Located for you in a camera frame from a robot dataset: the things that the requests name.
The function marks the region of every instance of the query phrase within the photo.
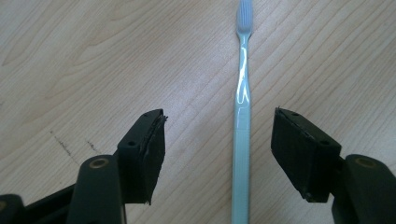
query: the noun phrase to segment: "wood grain surface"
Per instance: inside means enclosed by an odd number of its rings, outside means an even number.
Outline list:
[[[32,203],[163,108],[152,206],[128,223],[230,223],[235,15],[225,0],[0,1],[0,194]],[[253,0],[251,223],[333,223],[274,159],[277,106],[396,173],[396,2]]]

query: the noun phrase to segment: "screw hole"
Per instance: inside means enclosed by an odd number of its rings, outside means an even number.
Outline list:
[[[328,141],[320,141],[320,143],[324,146],[328,146],[330,144],[330,142]]]
[[[92,169],[102,168],[106,165],[108,165],[108,159],[105,159],[105,158],[99,158],[99,159],[96,159],[96,160],[90,162],[90,167]]]

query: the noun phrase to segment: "scratch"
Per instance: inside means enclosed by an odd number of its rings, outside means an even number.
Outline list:
[[[78,162],[73,158],[72,153],[70,152],[70,150],[67,149],[67,144],[65,142],[63,142],[61,139],[59,139],[59,137],[56,136],[56,135],[53,135],[53,138],[62,147],[64,152],[66,152],[67,155],[73,160],[73,162],[75,162],[77,165],[79,165]]]
[[[96,149],[96,147],[93,145],[92,142],[90,142],[90,141],[87,140],[87,143],[88,143],[88,145],[90,145],[90,147],[91,147],[91,149],[92,149],[93,151],[99,153],[99,151]]]

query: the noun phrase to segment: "light blue toothbrush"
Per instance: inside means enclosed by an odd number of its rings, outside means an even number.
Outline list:
[[[251,0],[240,0],[236,32],[240,41],[239,78],[233,121],[233,205],[232,224],[248,223],[250,89],[248,86],[248,39],[253,25]]]

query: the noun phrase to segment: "toothbrush handle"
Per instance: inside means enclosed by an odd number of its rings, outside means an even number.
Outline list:
[[[248,224],[250,89],[248,35],[240,35],[239,80],[235,93],[233,131],[232,224]]]
[[[233,224],[248,223],[249,130],[233,131]]]

